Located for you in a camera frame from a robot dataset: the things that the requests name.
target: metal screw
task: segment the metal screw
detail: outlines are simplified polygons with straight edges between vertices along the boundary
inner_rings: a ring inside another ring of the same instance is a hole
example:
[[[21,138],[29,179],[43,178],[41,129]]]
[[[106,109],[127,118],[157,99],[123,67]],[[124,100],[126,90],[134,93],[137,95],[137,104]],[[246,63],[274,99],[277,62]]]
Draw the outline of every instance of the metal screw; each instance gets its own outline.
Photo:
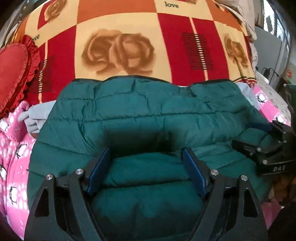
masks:
[[[78,168],[78,169],[75,171],[75,173],[76,173],[77,175],[80,175],[80,174],[83,173],[83,169]]]
[[[47,176],[46,176],[46,180],[51,180],[52,178],[53,178],[54,176],[52,175],[52,174],[48,174]]]
[[[243,181],[247,181],[247,180],[248,180],[248,177],[247,177],[246,175],[241,175],[241,179],[242,179]]]
[[[217,176],[219,172],[216,169],[211,170],[211,174]]]

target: rose print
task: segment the rose print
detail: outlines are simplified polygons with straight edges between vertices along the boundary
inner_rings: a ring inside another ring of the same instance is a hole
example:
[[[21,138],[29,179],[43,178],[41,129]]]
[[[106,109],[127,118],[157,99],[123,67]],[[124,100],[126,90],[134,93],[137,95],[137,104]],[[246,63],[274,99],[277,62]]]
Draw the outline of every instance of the rose print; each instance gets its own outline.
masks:
[[[240,62],[243,67],[247,68],[249,63],[242,45],[232,41],[229,34],[225,35],[224,41],[227,54],[233,59],[233,62]]]
[[[82,54],[84,65],[90,70],[97,71],[97,74],[118,73],[119,70],[109,60],[109,51],[120,34],[117,30],[101,29],[91,35]]]
[[[82,54],[86,68],[97,74],[152,74],[154,48],[142,34],[123,34],[118,30],[101,29],[91,35]]]
[[[142,34],[122,34],[110,48],[110,60],[128,74],[150,75],[155,60],[154,48]]]
[[[61,11],[64,9],[66,4],[67,0],[55,0],[53,3],[51,3],[44,13],[45,21],[50,22],[56,19],[61,14]]]

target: black clamp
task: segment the black clamp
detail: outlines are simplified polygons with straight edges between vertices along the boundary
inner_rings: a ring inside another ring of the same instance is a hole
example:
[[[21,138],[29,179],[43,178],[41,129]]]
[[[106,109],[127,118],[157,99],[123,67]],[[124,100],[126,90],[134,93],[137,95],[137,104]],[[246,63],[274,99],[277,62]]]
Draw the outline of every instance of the black clamp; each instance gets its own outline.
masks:
[[[269,147],[259,147],[240,140],[232,141],[232,148],[253,160],[257,165],[258,175],[295,172],[296,136],[293,129],[276,120],[272,123],[250,123],[251,128],[263,130],[278,143]]]
[[[106,148],[69,176],[47,175],[32,205],[24,241],[107,240],[89,203],[111,160]],[[182,160],[197,194],[204,199],[201,215],[186,240],[268,240],[260,203],[247,176],[230,178],[210,170],[190,148],[183,150]]]

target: wall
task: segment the wall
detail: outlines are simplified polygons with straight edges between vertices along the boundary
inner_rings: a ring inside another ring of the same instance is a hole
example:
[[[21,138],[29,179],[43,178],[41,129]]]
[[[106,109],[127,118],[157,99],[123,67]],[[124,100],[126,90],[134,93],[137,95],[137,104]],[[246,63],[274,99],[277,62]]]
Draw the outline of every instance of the wall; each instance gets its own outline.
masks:
[[[258,51],[258,64],[259,72],[261,73],[263,68],[276,68],[278,62],[282,41],[265,30],[255,27],[257,34],[257,41],[254,42]]]
[[[283,78],[293,84],[296,84],[296,39],[293,36],[291,36],[291,38],[292,48],[290,52],[290,59]]]

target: green puffer jacket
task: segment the green puffer jacket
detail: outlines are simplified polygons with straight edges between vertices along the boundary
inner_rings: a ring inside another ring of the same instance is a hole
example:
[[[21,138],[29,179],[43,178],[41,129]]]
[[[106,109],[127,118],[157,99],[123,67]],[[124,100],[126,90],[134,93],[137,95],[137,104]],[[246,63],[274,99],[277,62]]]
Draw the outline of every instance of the green puffer jacket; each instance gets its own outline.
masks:
[[[181,88],[140,76],[104,82],[78,79],[60,94],[30,160],[32,205],[44,179],[83,168],[109,146],[114,160],[92,209],[109,240],[181,240],[202,207],[180,159],[192,148],[209,168],[249,177],[263,201],[271,186],[231,140],[269,145],[265,132],[247,128],[266,119],[230,81]]]

